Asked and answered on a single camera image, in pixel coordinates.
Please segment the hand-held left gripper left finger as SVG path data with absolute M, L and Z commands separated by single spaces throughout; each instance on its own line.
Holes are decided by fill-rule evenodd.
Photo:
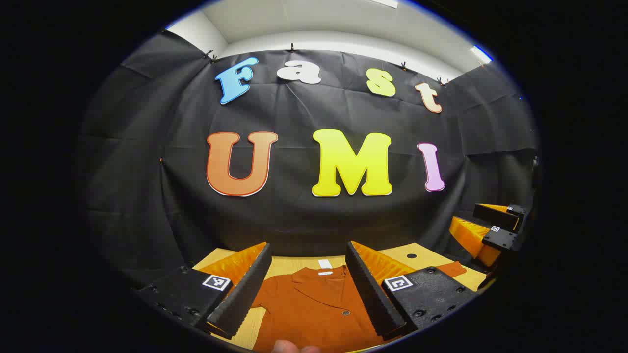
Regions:
M 179 266 L 135 294 L 184 326 L 231 339 L 261 288 L 272 261 L 259 243 L 195 270 Z

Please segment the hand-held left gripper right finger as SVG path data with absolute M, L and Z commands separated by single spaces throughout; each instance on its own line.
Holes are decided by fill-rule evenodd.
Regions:
M 377 335 L 393 339 L 424 331 L 461 310 L 477 291 L 446 270 L 414 270 L 367 246 L 348 241 L 345 262 Z

